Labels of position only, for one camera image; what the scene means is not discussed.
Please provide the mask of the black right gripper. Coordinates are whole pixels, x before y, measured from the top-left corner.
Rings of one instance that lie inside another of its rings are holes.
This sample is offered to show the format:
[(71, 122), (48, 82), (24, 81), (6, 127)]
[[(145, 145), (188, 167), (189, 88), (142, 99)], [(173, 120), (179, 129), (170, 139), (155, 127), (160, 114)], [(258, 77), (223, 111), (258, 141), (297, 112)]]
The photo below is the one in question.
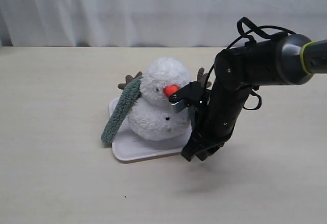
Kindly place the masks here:
[[(251, 91), (251, 85), (231, 91), (220, 81), (214, 82), (209, 103), (197, 118), (197, 125), (181, 151), (188, 162), (195, 156), (200, 161), (205, 161), (224, 146), (233, 133), (236, 120)], [(204, 145), (216, 146), (204, 151)]]

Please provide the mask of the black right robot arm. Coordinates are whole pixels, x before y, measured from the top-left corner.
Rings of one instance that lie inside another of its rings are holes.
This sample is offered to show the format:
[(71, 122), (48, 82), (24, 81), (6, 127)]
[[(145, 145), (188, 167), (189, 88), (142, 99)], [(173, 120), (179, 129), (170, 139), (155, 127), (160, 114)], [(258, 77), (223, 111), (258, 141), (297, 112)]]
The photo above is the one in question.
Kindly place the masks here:
[(214, 61), (211, 89), (191, 82), (181, 92), (188, 106), (197, 108), (192, 133), (182, 156), (205, 160), (224, 146), (249, 96), (260, 86), (302, 85), (326, 73), (326, 41), (304, 35), (279, 35), (267, 41), (225, 49)]

